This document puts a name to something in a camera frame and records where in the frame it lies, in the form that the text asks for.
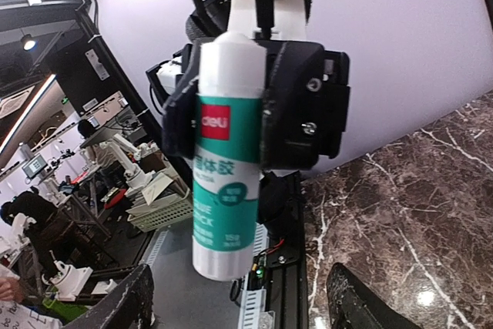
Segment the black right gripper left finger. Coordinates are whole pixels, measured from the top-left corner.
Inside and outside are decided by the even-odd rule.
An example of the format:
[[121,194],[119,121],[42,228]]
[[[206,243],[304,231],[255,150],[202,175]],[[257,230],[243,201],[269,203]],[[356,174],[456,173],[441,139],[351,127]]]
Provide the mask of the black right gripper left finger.
[[152,328],[154,281],[151,268],[140,264],[93,308],[63,328]]

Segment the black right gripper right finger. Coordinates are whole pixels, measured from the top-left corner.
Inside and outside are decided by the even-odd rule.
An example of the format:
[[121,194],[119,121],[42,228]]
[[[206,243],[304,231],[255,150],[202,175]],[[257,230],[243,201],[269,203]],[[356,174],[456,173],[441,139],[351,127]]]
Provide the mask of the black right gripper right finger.
[[419,328],[387,306],[341,263],[332,266],[327,276],[326,287],[331,328]]

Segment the small white-capped glue bottle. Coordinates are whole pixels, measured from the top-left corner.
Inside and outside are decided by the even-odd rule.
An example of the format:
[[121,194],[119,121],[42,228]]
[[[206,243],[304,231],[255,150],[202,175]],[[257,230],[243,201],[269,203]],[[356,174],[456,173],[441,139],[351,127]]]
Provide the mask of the small white-capped glue bottle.
[[193,159],[193,267],[235,280],[252,264],[267,51],[239,32],[200,48]]

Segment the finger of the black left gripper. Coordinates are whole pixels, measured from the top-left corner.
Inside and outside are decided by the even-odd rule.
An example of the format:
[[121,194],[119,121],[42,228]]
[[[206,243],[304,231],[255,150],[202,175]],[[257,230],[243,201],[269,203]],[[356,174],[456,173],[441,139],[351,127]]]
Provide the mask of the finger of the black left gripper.
[[268,65],[263,95],[260,164],[265,170],[308,170],[317,162],[316,108],[321,91],[324,47],[315,42],[279,42]]
[[174,92],[163,105],[162,142],[167,156],[194,157],[202,44],[203,39],[196,39],[182,49],[181,74]]

